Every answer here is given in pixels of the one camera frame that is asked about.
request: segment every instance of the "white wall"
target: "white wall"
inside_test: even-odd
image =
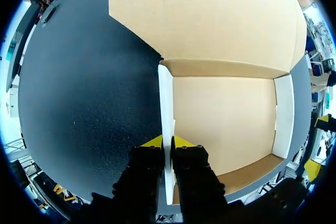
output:
[[[9,69],[9,61],[6,60],[6,55],[9,49],[9,44],[12,41],[15,30],[20,23],[22,17],[30,6],[29,2],[23,1],[16,11],[6,32],[6,40],[2,43],[0,55],[0,132],[4,143],[14,141],[21,137],[19,122],[9,116],[6,103],[9,100],[9,93],[6,93],[6,82]]]

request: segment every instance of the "black tabletop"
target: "black tabletop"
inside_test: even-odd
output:
[[[33,159],[56,182],[88,200],[93,191],[111,196],[130,148],[162,132],[160,55],[108,15],[108,0],[58,1],[25,54],[19,84],[23,134]],[[288,159],[228,200],[271,179],[304,143],[311,109],[307,67],[302,59],[291,72],[295,122]]]

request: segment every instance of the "screw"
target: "screw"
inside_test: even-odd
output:
[[[280,201],[280,206],[281,206],[282,209],[287,208],[287,204],[284,200]]]
[[[278,195],[275,193],[275,192],[273,192],[273,191],[271,191],[271,196],[275,199],[276,197],[278,197]]]

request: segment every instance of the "white panel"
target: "white panel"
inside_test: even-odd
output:
[[[173,115],[173,76],[170,74],[168,68],[159,65],[159,88],[160,88],[160,107],[161,107],[161,123],[162,123],[162,136],[164,147],[164,176],[167,204],[173,203],[174,193],[174,171],[170,158],[170,150],[172,137],[174,135],[174,115]]]
[[[272,153],[287,158],[294,126],[294,91],[292,76],[283,76],[274,80],[277,107],[276,132]]]

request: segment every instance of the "open cardboard box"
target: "open cardboard box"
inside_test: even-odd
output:
[[[109,0],[109,14],[157,50],[167,203],[178,203],[171,138],[202,144],[226,193],[287,158],[290,70],[304,54],[297,0]]]

